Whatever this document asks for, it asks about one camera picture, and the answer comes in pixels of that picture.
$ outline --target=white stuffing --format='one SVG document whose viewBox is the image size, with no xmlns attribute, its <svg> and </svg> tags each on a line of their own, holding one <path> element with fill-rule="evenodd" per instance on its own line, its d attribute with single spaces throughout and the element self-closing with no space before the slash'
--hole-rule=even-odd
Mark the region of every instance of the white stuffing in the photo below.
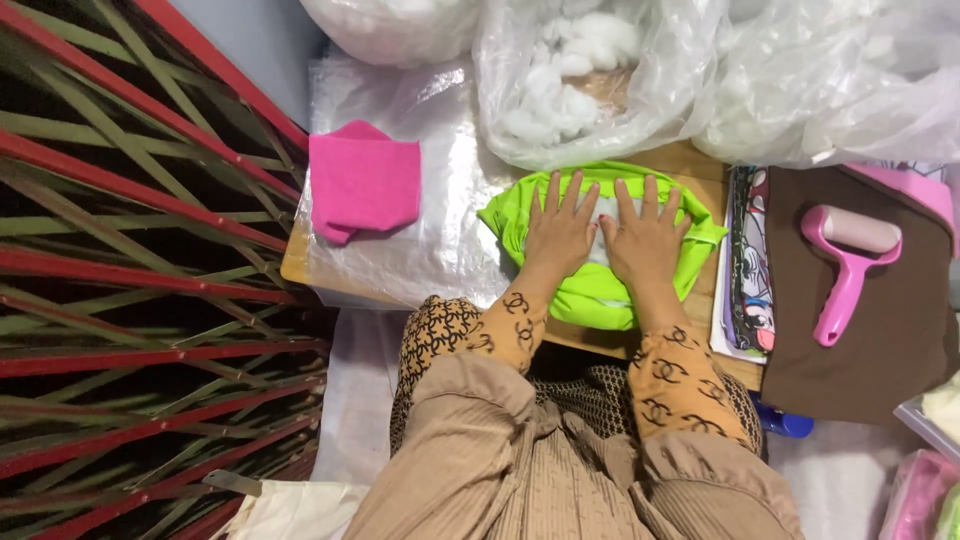
<svg viewBox="0 0 960 540">
<path fill-rule="evenodd" d="M 595 11 L 603 0 L 551 1 L 565 16 L 540 28 L 530 71 L 520 82 L 518 107 L 501 121 L 507 133 L 540 146 L 589 134 L 601 119 L 597 100 L 563 77 L 630 65 L 639 60 L 642 45 L 636 24 Z"/>
</svg>

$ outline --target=wooden board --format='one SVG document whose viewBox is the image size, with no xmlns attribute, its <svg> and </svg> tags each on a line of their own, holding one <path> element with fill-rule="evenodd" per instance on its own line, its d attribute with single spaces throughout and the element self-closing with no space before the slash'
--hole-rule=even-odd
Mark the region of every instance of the wooden board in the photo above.
<svg viewBox="0 0 960 540">
<path fill-rule="evenodd" d="M 723 219 L 727 209 L 728 189 L 724 165 L 720 161 L 705 156 L 689 142 L 675 142 L 654 150 L 640 152 L 623 161 L 643 165 L 670 175 L 680 184 L 687 186 L 713 214 L 715 220 Z M 306 224 L 295 225 L 280 268 L 280 274 L 284 278 L 292 282 L 307 283 L 374 299 L 395 305 L 398 309 L 410 308 L 389 295 L 352 282 L 349 276 L 332 268 L 317 272 L 316 262 L 314 271 L 309 272 L 306 259 L 308 234 Z M 713 253 L 707 259 L 700 277 L 684 301 L 684 310 L 698 333 L 697 337 L 703 343 L 707 343 L 709 337 L 716 271 L 717 254 Z M 556 319 L 547 321 L 545 337 L 549 341 L 569 347 L 619 358 L 632 354 L 639 345 L 640 339 L 638 331 L 601 331 L 571 325 Z M 714 357 L 728 373 L 738 377 L 748 388 L 752 390 L 760 388 L 763 366 L 720 354 Z"/>
</svg>

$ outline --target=lint roller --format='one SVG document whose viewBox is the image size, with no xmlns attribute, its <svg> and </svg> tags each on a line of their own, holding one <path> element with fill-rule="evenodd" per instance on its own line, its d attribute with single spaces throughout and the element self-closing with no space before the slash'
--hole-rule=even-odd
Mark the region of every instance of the lint roller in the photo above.
<svg viewBox="0 0 960 540">
<path fill-rule="evenodd" d="M 800 228 L 807 240 L 840 263 L 837 283 L 824 304 L 817 328 L 813 329 L 817 343 L 832 347 L 850 322 L 867 270 L 897 260 L 903 235 L 900 227 L 892 223 L 827 205 L 808 210 Z M 844 251 L 843 247 L 880 255 L 864 257 Z"/>
</svg>

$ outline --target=lime green fabric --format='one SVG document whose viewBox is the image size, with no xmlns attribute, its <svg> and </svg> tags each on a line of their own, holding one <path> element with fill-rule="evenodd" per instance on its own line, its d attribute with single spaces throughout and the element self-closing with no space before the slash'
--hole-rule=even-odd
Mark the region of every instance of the lime green fabric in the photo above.
<svg viewBox="0 0 960 540">
<path fill-rule="evenodd" d="M 693 223 L 681 248 L 673 284 L 677 288 L 677 296 L 681 300 L 686 298 L 707 257 L 727 230 L 713 224 L 710 212 L 686 187 L 656 171 L 619 161 L 597 161 L 562 169 L 561 197 L 566 192 L 570 176 L 577 169 L 584 171 L 581 191 L 587 191 L 593 183 L 599 183 L 601 197 L 614 197 L 613 181 L 622 178 L 627 184 L 630 196 L 641 198 L 643 177 L 648 174 L 657 177 L 658 198 L 661 203 L 666 202 L 671 187 L 680 189 L 682 212 L 678 212 L 677 222 L 683 219 L 685 211 L 692 216 Z M 523 241 L 530 222 L 534 186 L 540 187 L 542 206 L 549 184 L 550 173 L 532 174 L 493 197 L 486 208 L 477 212 L 480 219 L 500 238 L 510 257 L 520 266 L 524 260 Z M 550 315 L 568 323 L 597 329 L 627 330 L 636 326 L 627 288 L 613 275 L 610 268 L 590 262 L 581 266 L 576 274 L 565 279 L 560 285 L 550 304 Z"/>
</svg>

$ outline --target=white stuffing bag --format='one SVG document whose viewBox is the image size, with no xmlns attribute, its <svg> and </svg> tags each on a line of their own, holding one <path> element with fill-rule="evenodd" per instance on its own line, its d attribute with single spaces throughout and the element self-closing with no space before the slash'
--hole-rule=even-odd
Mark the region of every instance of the white stuffing bag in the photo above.
<svg viewBox="0 0 960 540">
<path fill-rule="evenodd" d="M 699 133 L 726 0 L 486 0 L 473 59 L 491 150 L 531 170 Z"/>
<path fill-rule="evenodd" d="M 300 0 L 314 22 L 357 60 L 416 67 L 470 49 L 481 0 Z"/>
<path fill-rule="evenodd" d="M 722 33 L 693 138 L 727 163 L 960 161 L 960 2 L 770 0 Z"/>
</svg>

